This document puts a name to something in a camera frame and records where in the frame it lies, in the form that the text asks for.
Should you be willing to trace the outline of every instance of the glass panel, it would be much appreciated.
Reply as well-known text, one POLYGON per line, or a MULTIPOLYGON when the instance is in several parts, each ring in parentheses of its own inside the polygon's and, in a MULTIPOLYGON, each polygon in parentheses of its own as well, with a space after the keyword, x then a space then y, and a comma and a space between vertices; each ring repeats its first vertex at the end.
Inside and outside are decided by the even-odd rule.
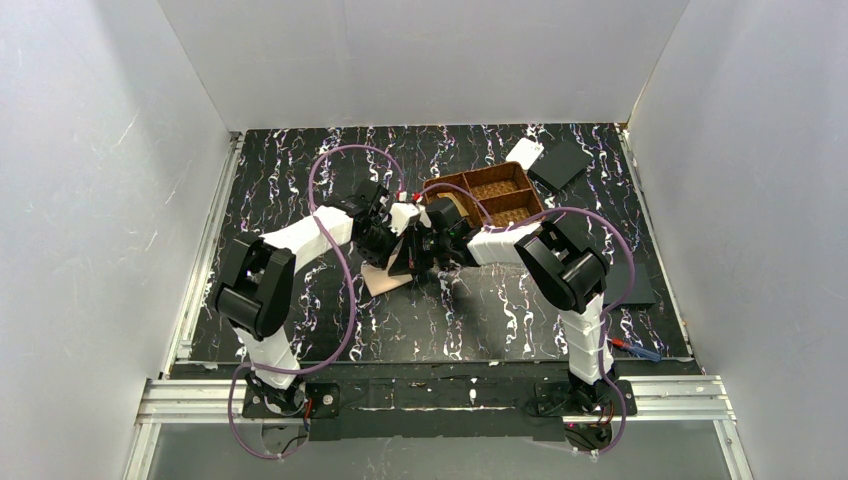
MULTIPOLYGON (((260 426, 239 426, 261 450, 260 426)), ((295 428, 266 432, 278 448, 295 428)), ((729 479, 711 421, 631 422, 618 446, 597 463, 566 443, 525 438, 382 438, 312 442, 283 463, 244 452, 227 425, 163 425, 150 478, 327 479, 729 479)))

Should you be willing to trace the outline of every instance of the white wall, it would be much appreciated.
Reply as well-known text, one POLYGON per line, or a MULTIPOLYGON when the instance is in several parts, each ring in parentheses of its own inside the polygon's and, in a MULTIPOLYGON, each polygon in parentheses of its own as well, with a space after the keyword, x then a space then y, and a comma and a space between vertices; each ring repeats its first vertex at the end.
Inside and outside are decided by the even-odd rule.
POLYGON ((155 0, 0 6, 0 469, 123 474, 228 133, 155 0))
POLYGON ((160 0, 231 130, 623 122, 688 0, 160 0))
POLYGON ((631 139, 757 478, 846 478, 848 5, 692 2, 631 139))

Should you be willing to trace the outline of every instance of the black mounting plate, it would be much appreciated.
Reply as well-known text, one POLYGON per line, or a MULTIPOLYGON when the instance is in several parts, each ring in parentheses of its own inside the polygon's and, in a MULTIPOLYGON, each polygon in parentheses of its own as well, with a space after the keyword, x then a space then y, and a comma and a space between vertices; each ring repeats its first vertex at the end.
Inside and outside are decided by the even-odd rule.
MULTIPOLYGON (((627 380, 615 382, 622 395, 627 409, 627 415, 636 415, 636 399, 633 396, 633 385, 627 380)), ((571 383, 567 381, 538 382, 534 386, 536 392, 536 414, 541 417, 561 417, 565 415, 585 415, 580 407, 571 402, 569 389, 571 383)), ((609 399, 613 402, 617 414, 620 415, 620 400, 615 392, 610 391, 609 399)))
MULTIPOLYGON (((280 418, 280 415, 272 412, 265 406, 265 402, 254 403, 254 395, 248 392, 245 395, 244 406, 242 407, 242 416, 244 418, 280 418)), ((311 419, 327 419, 336 418, 339 416, 339 400, 341 399, 341 388, 336 383, 307 383, 306 398, 312 399, 312 407, 310 409, 309 418, 311 419), (332 402, 329 405, 324 404, 324 398, 329 395, 332 397, 332 402)), ((289 418, 303 418, 305 412, 301 411, 297 415, 292 415, 289 418)))

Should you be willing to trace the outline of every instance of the white card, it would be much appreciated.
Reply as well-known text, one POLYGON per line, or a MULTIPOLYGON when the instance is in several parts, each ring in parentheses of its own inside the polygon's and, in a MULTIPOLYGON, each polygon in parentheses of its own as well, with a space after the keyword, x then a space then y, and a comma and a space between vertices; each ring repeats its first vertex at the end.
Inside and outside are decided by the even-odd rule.
POLYGON ((536 143, 529 138, 522 138, 515 145, 515 148, 509 152, 509 155, 506 156, 506 161, 520 163, 521 168, 526 172, 533 166, 533 162, 539 158, 539 155, 542 154, 542 150, 544 149, 540 143, 536 143))

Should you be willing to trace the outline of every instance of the screwdriver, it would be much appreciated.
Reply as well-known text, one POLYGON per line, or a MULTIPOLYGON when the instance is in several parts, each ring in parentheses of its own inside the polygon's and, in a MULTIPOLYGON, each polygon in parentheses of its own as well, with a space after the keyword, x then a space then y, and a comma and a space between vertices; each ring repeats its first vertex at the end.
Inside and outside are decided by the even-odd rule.
POLYGON ((613 344, 614 347, 620 348, 625 352, 630 352, 633 355, 636 355, 637 357, 647 358, 652 362, 659 362, 660 360, 662 360, 662 355, 660 355, 659 353, 652 352, 642 347, 637 347, 636 345, 633 345, 629 342, 625 342, 624 340, 618 338, 611 338, 610 342, 613 344))

